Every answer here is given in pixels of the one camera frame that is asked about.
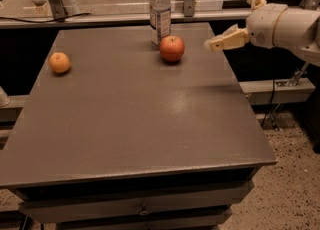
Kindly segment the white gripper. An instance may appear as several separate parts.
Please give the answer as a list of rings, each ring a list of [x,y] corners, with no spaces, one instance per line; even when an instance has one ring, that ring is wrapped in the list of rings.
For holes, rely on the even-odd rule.
[[[222,34],[204,42],[210,51],[232,50],[250,42],[258,47],[273,48],[273,35],[281,14],[288,9],[286,4],[267,4],[266,0],[246,0],[252,13],[246,19],[246,28],[232,25]]]

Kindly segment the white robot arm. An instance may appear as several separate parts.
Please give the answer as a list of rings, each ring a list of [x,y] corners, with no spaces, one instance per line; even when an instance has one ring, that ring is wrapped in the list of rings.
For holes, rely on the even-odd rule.
[[[206,40],[206,49],[232,50],[251,43],[267,49],[286,49],[301,60],[320,66],[318,10],[292,8],[266,0],[246,1],[251,6],[246,27],[239,28],[237,24],[229,27],[222,34]]]

